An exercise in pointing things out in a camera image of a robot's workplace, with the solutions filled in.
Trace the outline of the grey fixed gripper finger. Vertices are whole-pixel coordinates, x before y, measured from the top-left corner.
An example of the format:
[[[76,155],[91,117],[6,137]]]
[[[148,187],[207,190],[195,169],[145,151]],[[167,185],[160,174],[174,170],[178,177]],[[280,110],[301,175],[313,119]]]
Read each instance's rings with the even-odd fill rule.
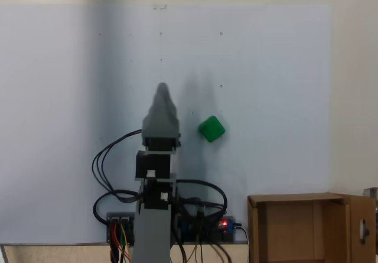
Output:
[[[177,108],[174,105],[169,87],[166,83],[160,83],[154,94],[152,105],[143,122],[178,122]]]

